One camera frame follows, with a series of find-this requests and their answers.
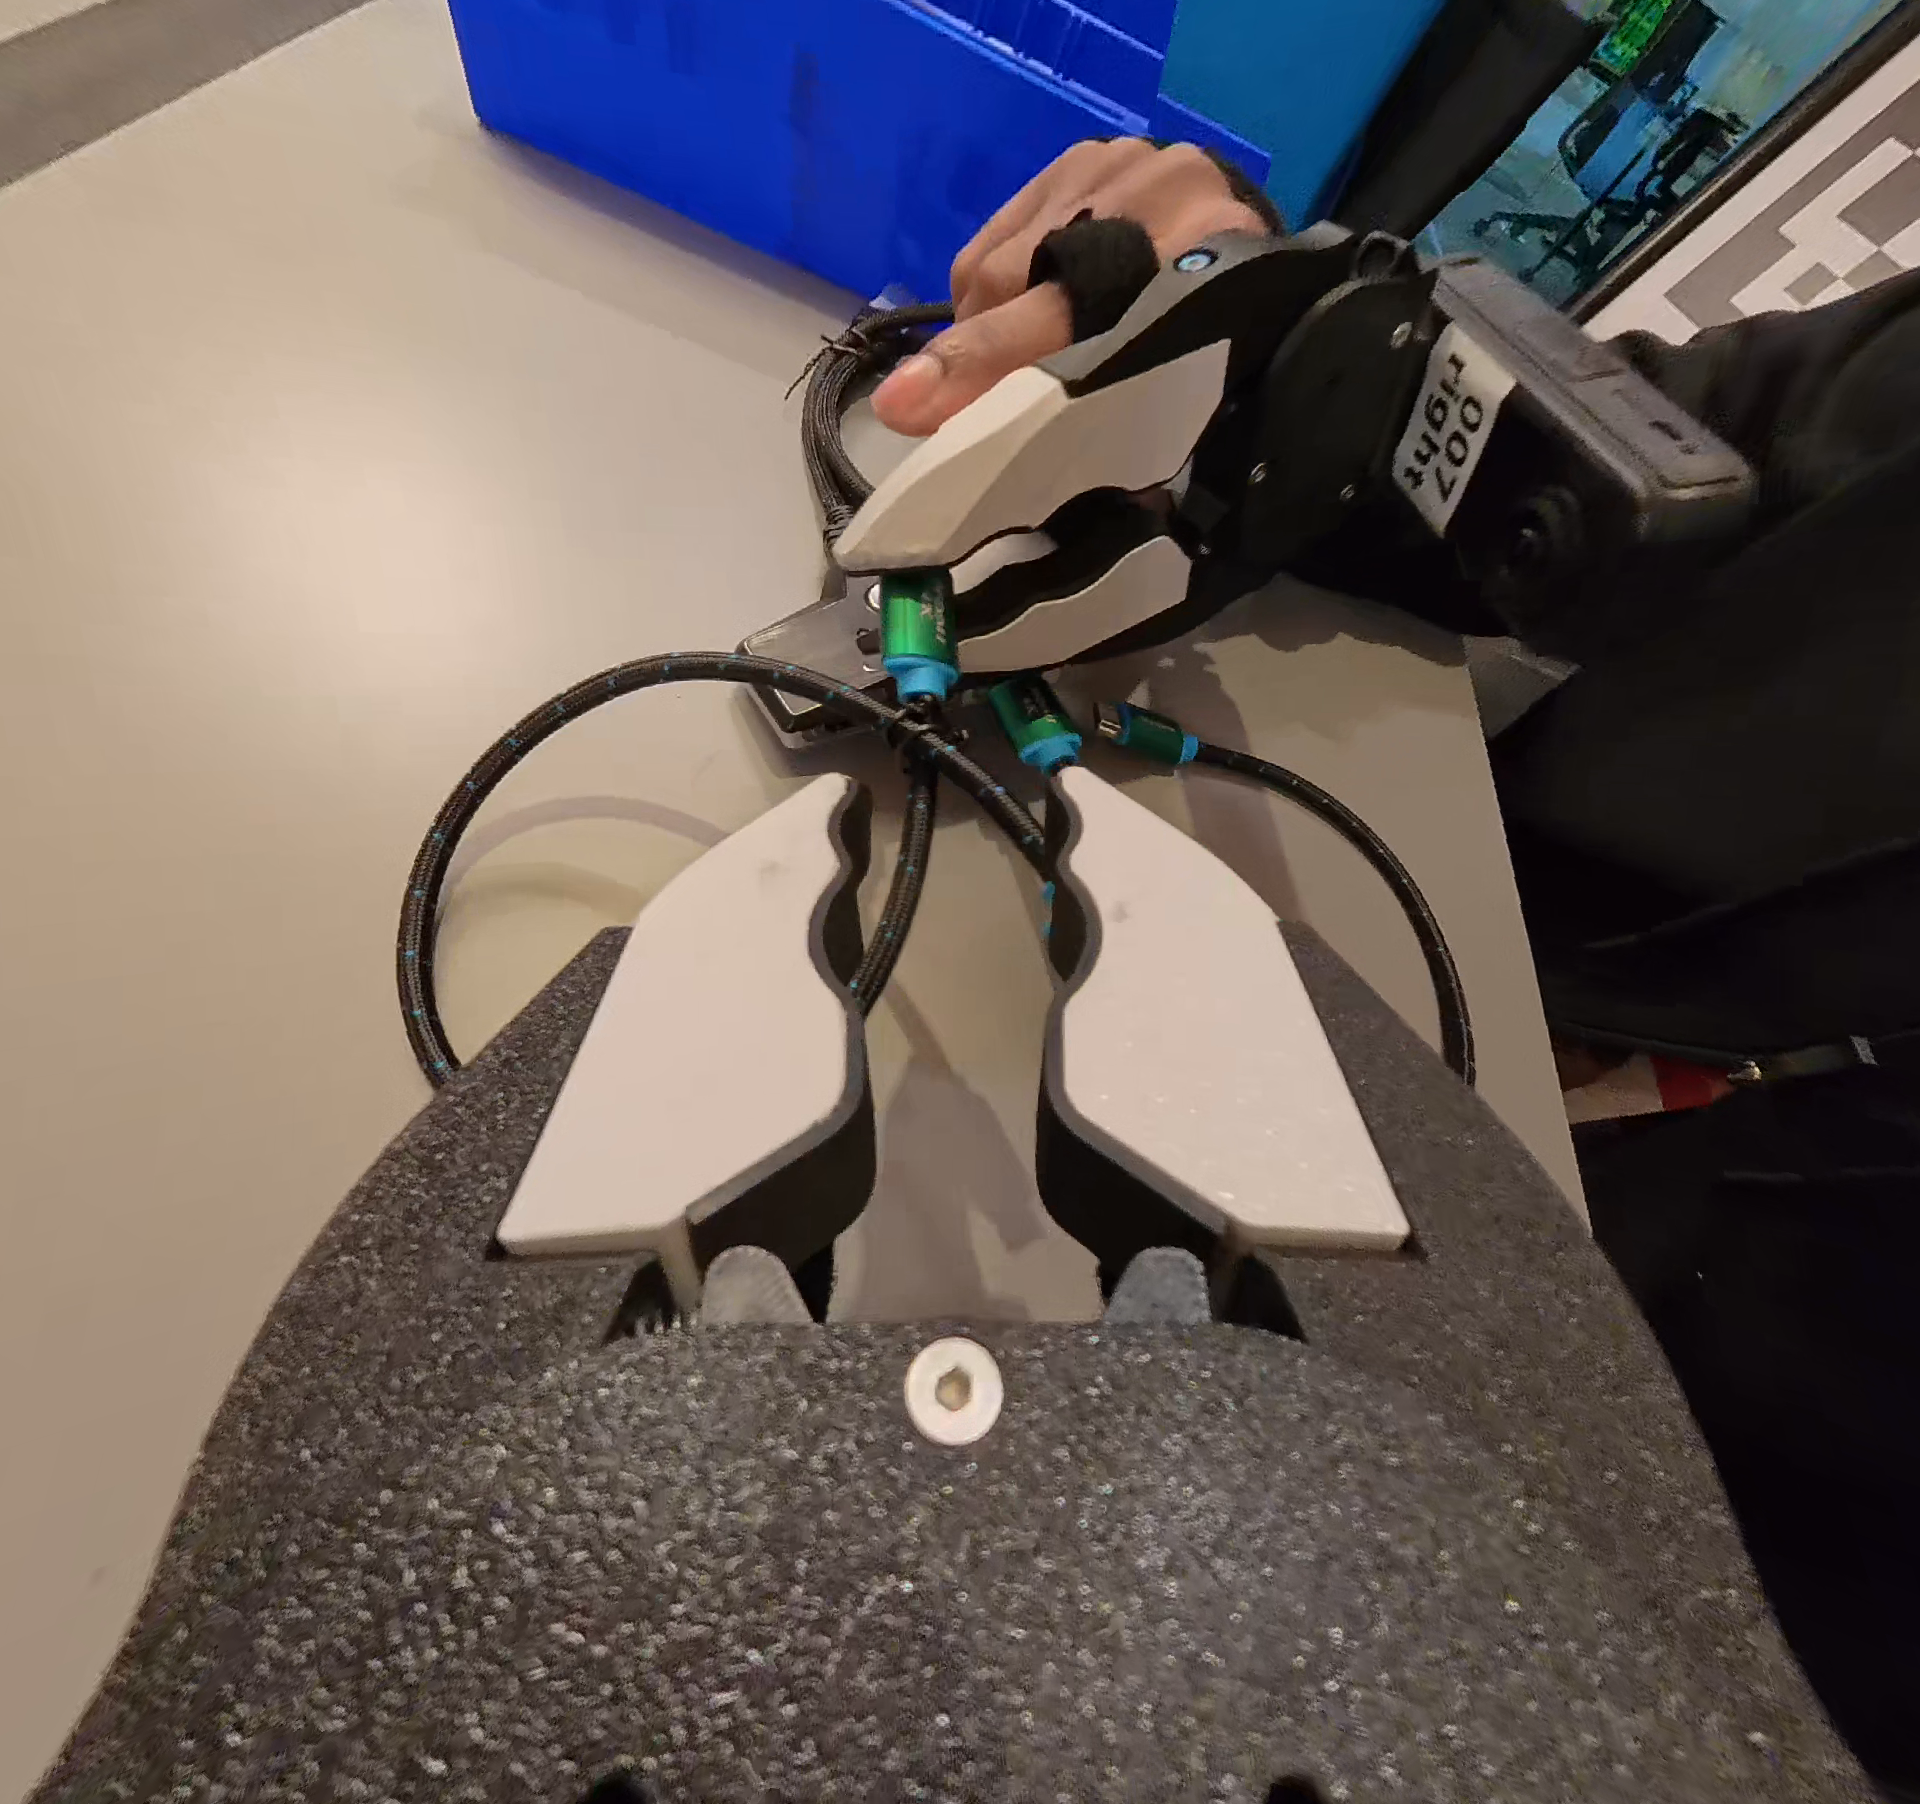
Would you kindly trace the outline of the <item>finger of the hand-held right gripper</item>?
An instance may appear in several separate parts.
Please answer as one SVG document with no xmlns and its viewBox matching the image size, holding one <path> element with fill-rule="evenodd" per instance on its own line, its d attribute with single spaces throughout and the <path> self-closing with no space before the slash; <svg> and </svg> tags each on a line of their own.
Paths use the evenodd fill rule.
<svg viewBox="0 0 1920 1804">
<path fill-rule="evenodd" d="M 850 574 L 951 567 L 1101 491 L 1166 484 L 1227 395 L 1217 341 L 1099 391 L 1046 366 L 1002 378 L 885 473 L 836 547 Z"/>
<path fill-rule="evenodd" d="M 1010 565 L 1002 575 L 1027 585 L 1023 600 L 983 629 L 958 641 L 964 675 L 1017 675 L 1079 663 L 1090 652 L 1137 632 L 1187 600 L 1192 560 L 1169 535 L 1155 535 L 1088 577 L 1044 583 L 1039 562 Z"/>
</svg>

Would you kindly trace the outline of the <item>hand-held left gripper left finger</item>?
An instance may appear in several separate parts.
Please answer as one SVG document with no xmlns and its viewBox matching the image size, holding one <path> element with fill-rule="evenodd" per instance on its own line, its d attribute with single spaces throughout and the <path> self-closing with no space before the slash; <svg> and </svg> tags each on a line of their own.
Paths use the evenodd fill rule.
<svg viewBox="0 0 1920 1804">
<path fill-rule="evenodd" d="M 852 998 L 870 822 L 870 793 L 825 773 L 645 904 L 497 1222 L 505 1256 L 645 1256 L 690 1311 L 722 1256 L 754 1250 L 825 1313 L 877 1185 Z"/>
</svg>

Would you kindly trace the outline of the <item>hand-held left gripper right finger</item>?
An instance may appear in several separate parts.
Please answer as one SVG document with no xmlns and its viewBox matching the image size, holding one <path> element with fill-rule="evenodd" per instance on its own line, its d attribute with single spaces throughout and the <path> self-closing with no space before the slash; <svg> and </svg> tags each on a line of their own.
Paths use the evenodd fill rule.
<svg viewBox="0 0 1920 1804">
<path fill-rule="evenodd" d="M 1187 831 L 1062 767 L 1037 1187 L 1112 1299 L 1141 1253 L 1230 1296 L 1260 1253 L 1402 1258 L 1414 1227 L 1281 921 Z"/>
</svg>

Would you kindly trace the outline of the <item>black switch hub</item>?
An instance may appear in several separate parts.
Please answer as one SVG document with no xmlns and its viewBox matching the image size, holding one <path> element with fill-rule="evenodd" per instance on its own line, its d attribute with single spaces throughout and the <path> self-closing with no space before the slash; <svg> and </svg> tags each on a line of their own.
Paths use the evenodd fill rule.
<svg viewBox="0 0 1920 1804">
<path fill-rule="evenodd" d="M 958 668 L 951 577 L 939 567 L 834 572 L 818 603 L 749 637 L 745 656 L 828 677 L 889 710 L 934 710 L 973 694 Z"/>
</svg>

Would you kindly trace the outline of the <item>person's right forearm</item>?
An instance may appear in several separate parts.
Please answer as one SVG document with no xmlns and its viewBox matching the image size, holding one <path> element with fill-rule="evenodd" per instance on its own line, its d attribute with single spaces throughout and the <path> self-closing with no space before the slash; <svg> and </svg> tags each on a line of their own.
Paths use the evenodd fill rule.
<svg viewBox="0 0 1920 1804">
<path fill-rule="evenodd" d="M 1363 496 L 1285 570 L 1321 591 L 1400 612 L 1455 637 L 1511 637 L 1554 663 L 1612 663 L 1681 634 L 1770 536 L 1867 479 L 1917 477 L 1917 275 L 1836 303 L 1766 311 L 1686 342 L 1630 329 L 1601 356 L 1687 414 L 1755 477 L 1738 533 L 1672 550 L 1542 514 L 1498 522 L 1501 496 L 1549 473 L 1501 467 L 1495 445 L 1447 533 L 1404 498 Z"/>
</svg>

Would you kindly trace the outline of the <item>person's right hand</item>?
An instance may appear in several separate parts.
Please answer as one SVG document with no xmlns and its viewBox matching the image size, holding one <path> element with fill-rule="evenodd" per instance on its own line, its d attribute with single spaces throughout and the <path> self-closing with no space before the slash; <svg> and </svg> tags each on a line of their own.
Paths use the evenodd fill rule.
<svg viewBox="0 0 1920 1804">
<path fill-rule="evenodd" d="M 1230 232 L 1278 232 L 1273 204 L 1211 152 L 1141 137 L 1088 140 L 1020 187 L 953 255 L 951 324 L 877 382 L 870 406 L 887 430 L 925 438 L 1002 378 L 1073 338 L 1068 291 L 1029 280 L 1049 232 L 1128 222 L 1155 262 Z"/>
</svg>

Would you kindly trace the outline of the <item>dark cloth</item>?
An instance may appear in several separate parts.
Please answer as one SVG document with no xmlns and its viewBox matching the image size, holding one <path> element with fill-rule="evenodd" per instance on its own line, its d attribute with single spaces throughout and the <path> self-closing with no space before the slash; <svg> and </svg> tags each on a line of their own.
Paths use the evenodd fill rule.
<svg viewBox="0 0 1920 1804">
<path fill-rule="evenodd" d="M 1601 34 L 1564 0 L 1443 0 L 1321 218 L 1353 232 L 1424 232 L 1591 59 Z"/>
</svg>

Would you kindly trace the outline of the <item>black office chair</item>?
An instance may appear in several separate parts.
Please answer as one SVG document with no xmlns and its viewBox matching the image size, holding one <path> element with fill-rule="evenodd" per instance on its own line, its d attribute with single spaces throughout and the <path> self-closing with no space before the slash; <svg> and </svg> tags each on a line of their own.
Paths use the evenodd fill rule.
<svg viewBox="0 0 1920 1804">
<path fill-rule="evenodd" d="M 1572 214 L 1511 212 L 1505 229 L 1513 241 L 1541 232 L 1537 255 L 1518 258 L 1519 280 L 1559 303 L 1569 303 L 1598 280 L 1612 255 L 1678 204 L 1678 189 L 1715 143 L 1716 122 L 1679 89 L 1678 100 L 1652 98 L 1633 82 L 1617 82 L 1580 113 L 1557 143 L 1559 161 L 1573 187 Z"/>
</svg>

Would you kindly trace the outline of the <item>blue plastic crate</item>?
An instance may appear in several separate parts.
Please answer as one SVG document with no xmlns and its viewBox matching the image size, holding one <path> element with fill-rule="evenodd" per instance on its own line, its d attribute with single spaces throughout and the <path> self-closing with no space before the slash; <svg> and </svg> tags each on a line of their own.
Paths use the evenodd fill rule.
<svg viewBox="0 0 1920 1804">
<path fill-rule="evenodd" d="M 1302 222 L 1444 0 L 448 0 L 493 133 L 866 300 L 1082 140 L 1228 161 Z"/>
</svg>

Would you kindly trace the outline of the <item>green glowing screen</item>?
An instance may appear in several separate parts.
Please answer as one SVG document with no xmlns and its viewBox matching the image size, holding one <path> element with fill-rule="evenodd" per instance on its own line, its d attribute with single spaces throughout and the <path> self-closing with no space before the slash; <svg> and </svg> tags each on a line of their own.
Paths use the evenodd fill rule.
<svg viewBox="0 0 1920 1804">
<path fill-rule="evenodd" d="M 1705 0 L 1601 0 L 1585 69 L 1645 92 L 1670 89 L 1723 24 Z"/>
</svg>

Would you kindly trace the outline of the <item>black and white marker board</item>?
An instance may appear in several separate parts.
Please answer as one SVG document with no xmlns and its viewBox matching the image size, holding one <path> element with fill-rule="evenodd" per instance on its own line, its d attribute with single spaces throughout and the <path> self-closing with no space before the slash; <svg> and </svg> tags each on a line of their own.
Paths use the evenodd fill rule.
<svg viewBox="0 0 1920 1804">
<path fill-rule="evenodd" d="M 1572 308 L 1597 341 L 1684 342 L 1837 303 L 1919 265 L 1919 0 L 1847 48 Z"/>
</svg>

